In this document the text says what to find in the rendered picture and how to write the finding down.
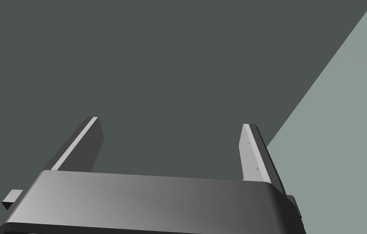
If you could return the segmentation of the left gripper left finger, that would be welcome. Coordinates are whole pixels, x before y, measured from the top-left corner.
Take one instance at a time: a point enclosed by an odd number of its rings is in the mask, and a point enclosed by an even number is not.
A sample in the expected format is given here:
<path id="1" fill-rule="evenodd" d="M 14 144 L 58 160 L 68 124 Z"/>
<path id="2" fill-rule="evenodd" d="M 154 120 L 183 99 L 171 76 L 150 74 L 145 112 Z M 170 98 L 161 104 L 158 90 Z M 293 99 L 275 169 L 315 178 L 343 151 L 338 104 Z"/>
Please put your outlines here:
<path id="1" fill-rule="evenodd" d="M 90 172 L 103 141 L 100 118 L 86 117 L 43 170 Z"/>

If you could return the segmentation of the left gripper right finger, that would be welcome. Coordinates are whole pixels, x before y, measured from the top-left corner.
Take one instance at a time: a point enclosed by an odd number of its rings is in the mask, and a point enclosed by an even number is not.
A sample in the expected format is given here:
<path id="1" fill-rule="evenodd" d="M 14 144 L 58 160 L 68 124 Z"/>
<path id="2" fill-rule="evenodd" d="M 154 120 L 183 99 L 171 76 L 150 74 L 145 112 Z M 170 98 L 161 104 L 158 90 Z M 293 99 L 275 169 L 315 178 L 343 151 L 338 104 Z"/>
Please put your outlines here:
<path id="1" fill-rule="evenodd" d="M 286 195 L 277 169 L 255 124 L 242 125 L 239 153 L 243 181 L 267 182 Z"/>

